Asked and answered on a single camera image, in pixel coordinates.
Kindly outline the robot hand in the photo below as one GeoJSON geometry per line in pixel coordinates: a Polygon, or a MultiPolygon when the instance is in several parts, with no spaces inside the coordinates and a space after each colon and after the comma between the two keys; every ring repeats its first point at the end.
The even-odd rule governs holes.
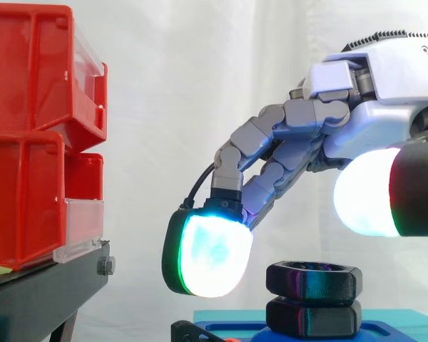
{"type": "Polygon", "coordinates": [[[253,229],[306,172],[341,169],[410,139],[428,108],[428,33],[379,31],[313,65],[289,99],[240,126],[170,218],[162,274],[171,291],[224,296],[241,280],[253,229]]]}

